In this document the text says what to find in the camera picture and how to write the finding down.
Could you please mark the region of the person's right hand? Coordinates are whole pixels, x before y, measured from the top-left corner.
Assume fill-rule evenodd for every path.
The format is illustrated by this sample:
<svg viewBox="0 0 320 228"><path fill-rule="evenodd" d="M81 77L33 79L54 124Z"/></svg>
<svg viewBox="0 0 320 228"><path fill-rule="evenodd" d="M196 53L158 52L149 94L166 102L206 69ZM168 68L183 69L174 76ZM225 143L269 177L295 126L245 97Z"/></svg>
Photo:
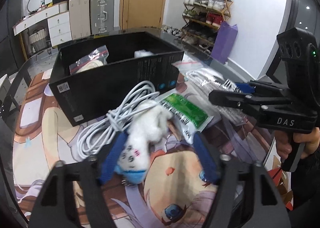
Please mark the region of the person's right hand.
<svg viewBox="0 0 320 228"><path fill-rule="evenodd" d="M289 154L292 152L292 146L289 142L289 137L286 132L276 130L274 132L274 137L276 139L276 150L277 154L282 159L287 159ZM304 143L304 151L301 154L301 159L308 157L313 154L319 147L319 128L313 128L310 134L293 134L293 141L295 143Z"/></svg>

